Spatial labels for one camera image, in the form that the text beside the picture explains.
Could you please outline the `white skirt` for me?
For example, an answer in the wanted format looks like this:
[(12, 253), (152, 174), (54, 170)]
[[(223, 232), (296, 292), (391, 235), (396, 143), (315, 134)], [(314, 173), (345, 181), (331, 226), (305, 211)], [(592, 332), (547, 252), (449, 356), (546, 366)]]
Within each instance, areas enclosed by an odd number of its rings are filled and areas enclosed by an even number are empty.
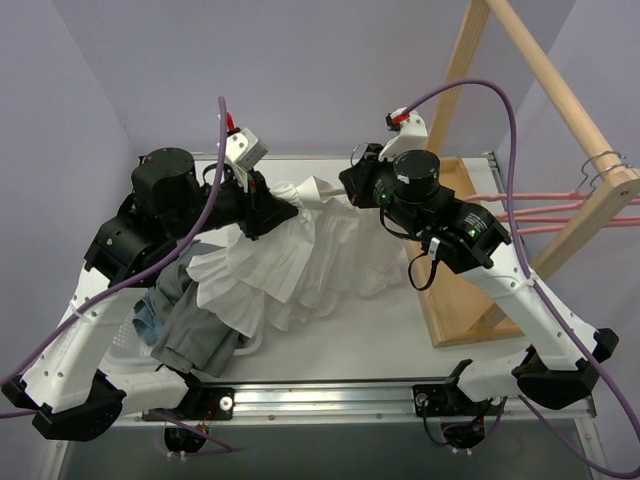
[(314, 176), (276, 184), (272, 194), (298, 210), (252, 241), (232, 228), (224, 248), (194, 257), (187, 272), (198, 307), (252, 338), (269, 323), (325, 317), (347, 294), (376, 295), (401, 279), (402, 242), (388, 234), (376, 210), (358, 210), (329, 195)]

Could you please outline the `grey pleated skirt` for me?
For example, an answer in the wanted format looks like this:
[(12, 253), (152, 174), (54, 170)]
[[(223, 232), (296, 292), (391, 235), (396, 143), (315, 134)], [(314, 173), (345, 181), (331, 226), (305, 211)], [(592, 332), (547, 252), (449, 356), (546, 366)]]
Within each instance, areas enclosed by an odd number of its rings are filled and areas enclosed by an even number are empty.
[(220, 248), (195, 242), (167, 265), (150, 289), (150, 300), (160, 322), (151, 357), (182, 373), (202, 372), (218, 378), (229, 365), (244, 337), (216, 314), (197, 305), (198, 283), (187, 267), (199, 255)]

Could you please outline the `blue denim skirt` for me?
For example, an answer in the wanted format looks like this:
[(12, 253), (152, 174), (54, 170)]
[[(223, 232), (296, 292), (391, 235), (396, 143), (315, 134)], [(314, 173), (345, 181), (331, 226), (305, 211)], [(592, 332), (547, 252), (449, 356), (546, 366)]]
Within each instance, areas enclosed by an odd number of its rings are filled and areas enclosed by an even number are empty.
[(163, 324), (158, 319), (148, 295), (134, 305), (132, 325), (138, 337), (147, 346), (154, 346), (157, 343)]

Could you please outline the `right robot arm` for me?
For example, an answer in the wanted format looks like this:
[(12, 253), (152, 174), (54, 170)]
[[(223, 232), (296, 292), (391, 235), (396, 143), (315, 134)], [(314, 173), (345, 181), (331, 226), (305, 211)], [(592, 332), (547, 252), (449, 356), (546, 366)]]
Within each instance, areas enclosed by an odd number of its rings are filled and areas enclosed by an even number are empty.
[(444, 400), (455, 412), (499, 397), (524, 395), (561, 410), (591, 395), (619, 342), (608, 328), (579, 317), (534, 274), (519, 265), (511, 237), (486, 208), (456, 198), (440, 182), (440, 158), (409, 150), (394, 160), (370, 144), (361, 159), (340, 172), (351, 204), (375, 209), (399, 226), (396, 237), (416, 242), (432, 265), (446, 265), (487, 294), (530, 344), (491, 361), (461, 361), (445, 382)]

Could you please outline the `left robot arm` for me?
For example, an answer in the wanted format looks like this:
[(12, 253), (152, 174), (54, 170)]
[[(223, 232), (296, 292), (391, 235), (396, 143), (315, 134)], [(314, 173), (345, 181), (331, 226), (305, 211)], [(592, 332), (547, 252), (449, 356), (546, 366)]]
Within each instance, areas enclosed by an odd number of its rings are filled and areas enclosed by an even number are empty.
[(229, 166), (221, 170), (216, 184), (202, 185), (192, 154), (172, 147), (151, 152), (133, 170), (132, 191), (91, 242), (59, 326), (1, 382), (2, 394), (32, 415), (43, 438), (86, 442), (121, 416), (160, 409), (190, 419), (200, 411), (199, 382), (190, 373), (167, 366), (108, 373), (104, 355), (177, 247), (232, 224), (256, 240), (297, 215), (260, 172), (250, 170), (243, 187)]

